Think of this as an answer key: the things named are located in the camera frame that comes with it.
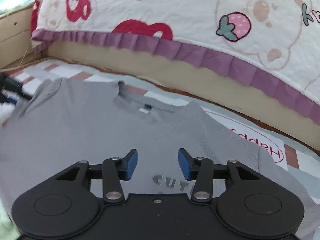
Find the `grey knit sweatshirt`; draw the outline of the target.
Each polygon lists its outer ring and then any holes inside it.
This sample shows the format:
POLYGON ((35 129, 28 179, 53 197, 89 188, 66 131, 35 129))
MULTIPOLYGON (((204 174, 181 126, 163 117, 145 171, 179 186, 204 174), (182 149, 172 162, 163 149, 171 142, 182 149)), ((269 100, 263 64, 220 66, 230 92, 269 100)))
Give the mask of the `grey knit sweatshirt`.
POLYGON ((178 150, 216 164, 235 159, 296 194, 305 209, 297 231, 312 239, 319 205, 272 156, 211 118, 197 103, 174 106, 138 95, 122 82, 47 80, 30 101, 19 100, 1 127, 1 201, 15 199, 80 160, 100 164, 138 152, 125 193, 190 193, 178 150))

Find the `white bear print quilt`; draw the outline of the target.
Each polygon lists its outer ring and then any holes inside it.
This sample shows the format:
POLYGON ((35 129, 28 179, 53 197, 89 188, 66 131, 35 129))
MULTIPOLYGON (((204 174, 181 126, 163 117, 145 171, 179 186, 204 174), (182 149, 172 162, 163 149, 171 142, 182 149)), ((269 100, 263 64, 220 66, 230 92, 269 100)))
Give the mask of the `white bear print quilt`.
POLYGON ((36 0, 31 40, 208 68, 319 123, 319 0, 36 0))

